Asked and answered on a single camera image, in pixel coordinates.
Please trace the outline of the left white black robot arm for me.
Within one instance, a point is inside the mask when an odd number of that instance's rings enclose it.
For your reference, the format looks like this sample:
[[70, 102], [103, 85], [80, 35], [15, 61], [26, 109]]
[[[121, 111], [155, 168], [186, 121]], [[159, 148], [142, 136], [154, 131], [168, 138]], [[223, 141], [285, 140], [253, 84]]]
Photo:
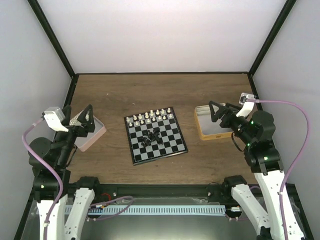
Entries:
[[[90, 205], [102, 196], [97, 177], [81, 177], [76, 182], [71, 211], [65, 217], [71, 175], [67, 169], [68, 160], [76, 140], [95, 130], [92, 105], [89, 104], [75, 122], [71, 120], [71, 110], [70, 105], [48, 108], [22, 135], [34, 175], [32, 190], [39, 214], [41, 240], [79, 240]], [[54, 140], [38, 137], [27, 143], [27, 134], [41, 122], [46, 122], [56, 132]]]

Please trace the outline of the gold metal tin tray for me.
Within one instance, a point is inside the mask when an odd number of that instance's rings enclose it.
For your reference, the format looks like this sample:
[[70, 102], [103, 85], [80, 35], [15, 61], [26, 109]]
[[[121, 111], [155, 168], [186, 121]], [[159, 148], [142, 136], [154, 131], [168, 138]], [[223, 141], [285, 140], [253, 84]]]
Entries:
[[221, 128], [220, 120], [212, 122], [208, 105], [197, 106], [194, 109], [194, 120], [198, 136], [202, 141], [231, 138], [232, 130], [230, 128]]

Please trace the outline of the black and silver chessboard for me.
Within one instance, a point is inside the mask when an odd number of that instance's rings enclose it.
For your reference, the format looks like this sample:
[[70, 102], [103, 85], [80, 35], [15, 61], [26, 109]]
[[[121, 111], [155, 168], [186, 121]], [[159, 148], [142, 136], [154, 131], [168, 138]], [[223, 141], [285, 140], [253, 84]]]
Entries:
[[128, 115], [123, 119], [134, 166], [188, 152], [172, 106]]

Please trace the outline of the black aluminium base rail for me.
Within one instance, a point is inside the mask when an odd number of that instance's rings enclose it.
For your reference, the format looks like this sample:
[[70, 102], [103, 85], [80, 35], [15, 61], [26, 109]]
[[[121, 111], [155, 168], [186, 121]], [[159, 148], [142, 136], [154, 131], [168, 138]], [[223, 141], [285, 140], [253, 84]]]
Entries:
[[220, 184], [101, 184], [94, 202], [123, 196], [134, 198], [197, 198], [209, 202], [228, 202], [231, 194]]

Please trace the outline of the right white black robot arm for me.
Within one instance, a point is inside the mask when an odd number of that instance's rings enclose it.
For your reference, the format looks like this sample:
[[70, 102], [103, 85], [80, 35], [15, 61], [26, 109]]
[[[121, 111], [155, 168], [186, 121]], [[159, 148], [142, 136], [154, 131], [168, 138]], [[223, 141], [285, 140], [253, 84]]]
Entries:
[[247, 99], [238, 112], [234, 112], [228, 103], [208, 103], [211, 121], [220, 120], [221, 128], [231, 129], [245, 144], [244, 158], [258, 182], [265, 206], [258, 202], [240, 175], [225, 178], [223, 198], [229, 202], [235, 200], [240, 205], [258, 240], [304, 240], [305, 234], [288, 196], [281, 157], [273, 143], [274, 118], [270, 113], [258, 110], [248, 120], [251, 112], [248, 105], [254, 102], [254, 99]]

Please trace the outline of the pile of black chess pieces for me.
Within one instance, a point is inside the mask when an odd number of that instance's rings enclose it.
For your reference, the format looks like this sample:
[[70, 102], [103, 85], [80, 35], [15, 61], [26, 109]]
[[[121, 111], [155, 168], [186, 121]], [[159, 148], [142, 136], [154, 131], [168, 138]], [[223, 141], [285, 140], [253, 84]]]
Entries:
[[151, 146], [153, 142], [156, 142], [158, 145], [164, 144], [162, 138], [160, 137], [159, 127], [155, 127], [153, 131], [150, 131], [149, 129], [147, 131], [143, 131], [142, 136], [139, 137], [138, 140], [144, 148]]

